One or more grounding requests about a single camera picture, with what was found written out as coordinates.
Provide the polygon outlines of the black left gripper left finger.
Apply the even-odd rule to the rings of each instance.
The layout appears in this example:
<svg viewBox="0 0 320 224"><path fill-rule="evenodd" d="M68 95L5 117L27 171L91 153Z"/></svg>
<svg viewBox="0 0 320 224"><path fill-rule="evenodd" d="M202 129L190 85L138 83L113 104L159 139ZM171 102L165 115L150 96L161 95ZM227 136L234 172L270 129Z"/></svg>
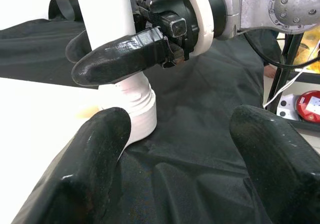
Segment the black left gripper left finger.
<svg viewBox="0 0 320 224"><path fill-rule="evenodd" d="M102 223L116 163L131 133L120 107L86 121L47 167L14 223Z"/></svg>

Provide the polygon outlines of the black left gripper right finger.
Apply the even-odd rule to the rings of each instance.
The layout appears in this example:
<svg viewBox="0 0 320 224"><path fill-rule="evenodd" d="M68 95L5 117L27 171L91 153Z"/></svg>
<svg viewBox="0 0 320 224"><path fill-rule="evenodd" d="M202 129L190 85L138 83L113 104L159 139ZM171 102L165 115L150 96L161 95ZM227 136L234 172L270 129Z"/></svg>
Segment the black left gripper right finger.
<svg viewBox="0 0 320 224"><path fill-rule="evenodd" d="M320 155L285 119L234 109L229 131L273 223L319 223Z"/></svg>

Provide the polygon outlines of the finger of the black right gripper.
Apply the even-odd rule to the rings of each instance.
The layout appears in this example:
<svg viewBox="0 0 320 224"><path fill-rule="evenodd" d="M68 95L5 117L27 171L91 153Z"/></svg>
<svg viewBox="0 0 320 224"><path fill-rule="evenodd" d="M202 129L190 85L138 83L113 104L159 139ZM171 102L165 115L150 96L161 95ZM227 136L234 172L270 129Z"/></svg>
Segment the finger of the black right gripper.
<svg viewBox="0 0 320 224"><path fill-rule="evenodd" d="M119 82L133 74L170 61L168 39L159 28L106 43L76 62L72 79L81 86Z"/></svg>
<svg viewBox="0 0 320 224"><path fill-rule="evenodd" d="M73 64L92 51L87 31L84 30L70 40L65 48L66 58Z"/></svg>

